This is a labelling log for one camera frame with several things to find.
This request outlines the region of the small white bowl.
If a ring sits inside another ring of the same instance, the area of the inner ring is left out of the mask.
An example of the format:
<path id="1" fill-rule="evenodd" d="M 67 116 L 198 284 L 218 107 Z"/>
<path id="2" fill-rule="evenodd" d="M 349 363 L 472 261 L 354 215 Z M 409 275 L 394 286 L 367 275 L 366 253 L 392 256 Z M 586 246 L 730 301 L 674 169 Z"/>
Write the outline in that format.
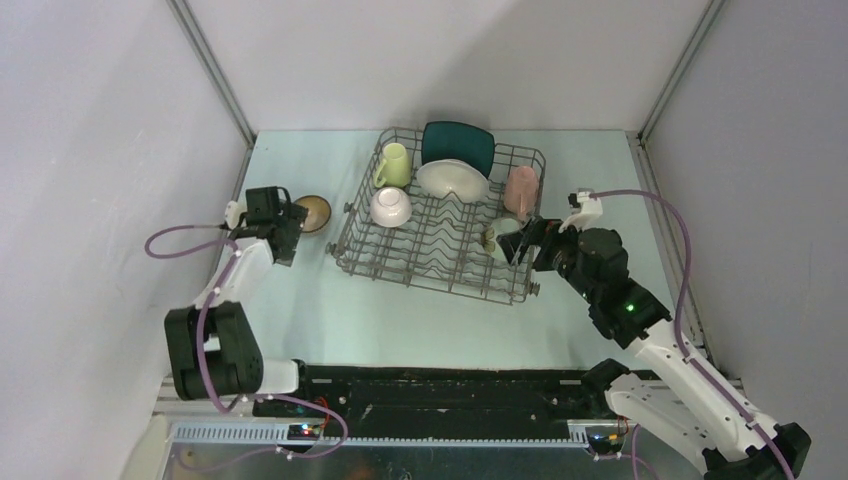
<path id="1" fill-rule="evenodd" d="M 410 220 L 412 212 L 409 196 L 397 187 L 384 187 L 377 190 L 370 201 L 370 217 L 382 227 L 400 227 Z"/>

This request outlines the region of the large white plate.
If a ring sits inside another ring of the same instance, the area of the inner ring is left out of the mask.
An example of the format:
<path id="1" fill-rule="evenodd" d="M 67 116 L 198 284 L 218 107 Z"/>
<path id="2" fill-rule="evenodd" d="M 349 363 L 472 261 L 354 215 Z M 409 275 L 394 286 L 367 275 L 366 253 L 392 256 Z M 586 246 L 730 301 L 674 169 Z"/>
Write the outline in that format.
<path id="1" fill-rule="evenodd" d="M 415 179 L 427 194 L 436 198 L 453 196 L 463 203 L 481 201 L 489 192 L 488 179 L 474 167 L 456 159 L 422 165 Z"/>

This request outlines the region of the teal square plate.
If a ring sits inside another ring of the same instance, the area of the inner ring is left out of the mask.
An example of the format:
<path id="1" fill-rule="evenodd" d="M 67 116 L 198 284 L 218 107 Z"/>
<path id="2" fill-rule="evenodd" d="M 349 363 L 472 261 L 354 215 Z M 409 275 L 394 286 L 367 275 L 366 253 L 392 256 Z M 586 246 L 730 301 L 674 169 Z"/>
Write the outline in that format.
<path id="1" fill-rule="evenodd" d="M 421 163 L 454 159 L 475 168 L 484 177 L 494 165 L 495 137 L 482 128 L 455 121 L 433 121 L 425 125 Z"/>

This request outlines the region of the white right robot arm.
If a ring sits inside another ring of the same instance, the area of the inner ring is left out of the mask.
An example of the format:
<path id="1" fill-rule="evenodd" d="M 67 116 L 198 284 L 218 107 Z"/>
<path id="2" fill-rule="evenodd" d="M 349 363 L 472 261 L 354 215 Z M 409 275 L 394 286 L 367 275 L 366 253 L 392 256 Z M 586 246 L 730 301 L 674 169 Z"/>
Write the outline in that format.
<path id="1" fill-rule="evenodd" d="M 509 264 L 522 263 L 527 250 L 537 248 L 533 270 L 563 278 L 587 302 L 599 333 L 649 365 L 676 397 L 652 396 L 635 373 L 608 359 L 583 379 L 588 414 L 614 412 L 635 421 L 706 479 L 799 478 L 809 434 L 763 413 L 692 347 L 665 306 L 631 278 L 616 231 L 534 218 L 518 230 L 491 228 L 484 238 Z"/>

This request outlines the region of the pink mug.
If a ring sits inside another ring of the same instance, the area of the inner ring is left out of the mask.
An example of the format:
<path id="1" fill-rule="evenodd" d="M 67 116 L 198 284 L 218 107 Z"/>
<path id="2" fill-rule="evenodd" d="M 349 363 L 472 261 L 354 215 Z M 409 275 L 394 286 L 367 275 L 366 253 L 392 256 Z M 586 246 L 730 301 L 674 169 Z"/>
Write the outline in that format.
<path id="1" fill-rule="evenodd" d="M 504 207 L 519 221 L 525 221 L 536 206 L 538 189 L 539 178 L 532 167 L 512 169 L 505 186 Z"/>

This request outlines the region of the brown dotted bowl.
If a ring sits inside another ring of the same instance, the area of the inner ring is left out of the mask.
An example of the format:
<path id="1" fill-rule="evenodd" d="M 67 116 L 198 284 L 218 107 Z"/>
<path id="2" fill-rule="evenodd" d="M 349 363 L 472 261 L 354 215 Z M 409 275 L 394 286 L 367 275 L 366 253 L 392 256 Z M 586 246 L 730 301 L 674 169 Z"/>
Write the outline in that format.
<path id="1" fill-rule="evenodd" d="M 308 210 L 303 224 L 303 235 L 316 235 L 328 226 L 332 216 L 332 207 L 325 198 L 319 195 L 305 195 L 298 198 L 295 204 Z"/>

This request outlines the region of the light green mug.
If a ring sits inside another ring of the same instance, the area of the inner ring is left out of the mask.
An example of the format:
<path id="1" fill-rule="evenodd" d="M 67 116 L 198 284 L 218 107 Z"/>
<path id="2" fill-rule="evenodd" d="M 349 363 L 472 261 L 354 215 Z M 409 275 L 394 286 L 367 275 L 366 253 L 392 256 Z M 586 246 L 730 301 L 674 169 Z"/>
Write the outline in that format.
<path id="1" fill-rule="evenodd" d="M 373 175 L 375 188 L 405 188 L 412 179 L 412 159 L 406 147 L 390 143 L 383 147 Z"/>

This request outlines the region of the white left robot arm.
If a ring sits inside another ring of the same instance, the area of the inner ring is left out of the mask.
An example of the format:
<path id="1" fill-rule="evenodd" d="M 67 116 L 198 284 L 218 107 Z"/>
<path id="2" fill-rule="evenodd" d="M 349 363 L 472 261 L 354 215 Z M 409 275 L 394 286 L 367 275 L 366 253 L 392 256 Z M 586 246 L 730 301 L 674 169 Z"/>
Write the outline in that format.
<path id="1" fill-rule="evenodd" d="M 169 311 L 164 331 L 179 399 L 209 399 L 221 412 L 223 397 L 277 395 L 292 416 L 316 403 L 315 388 L 299 379 L 299 360 L 266 360 L 245 307 L 275 266 L 292 265 L 308 210 L 279 186 L 252 188 L 225 208 L 220 245 L 230 250 L 193 303 Z"/>

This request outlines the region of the green ceramic bowl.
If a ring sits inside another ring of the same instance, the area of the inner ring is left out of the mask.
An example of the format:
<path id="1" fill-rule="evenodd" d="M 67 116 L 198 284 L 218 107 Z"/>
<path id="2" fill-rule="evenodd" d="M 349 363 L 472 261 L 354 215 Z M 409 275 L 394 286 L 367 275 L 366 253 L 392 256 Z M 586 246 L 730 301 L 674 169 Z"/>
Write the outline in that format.
<path id="1" fill-rule="evenodd" d="M 484 251 L 491 257 L 502 255 L 503 251 L 498 246 L 497 237 L 504 234 L 512 234 L 521 230 L 524 223 L 514 217 L 499 217 L 494 219 L 485 227 L 481 236 L 481 245 Z"/>

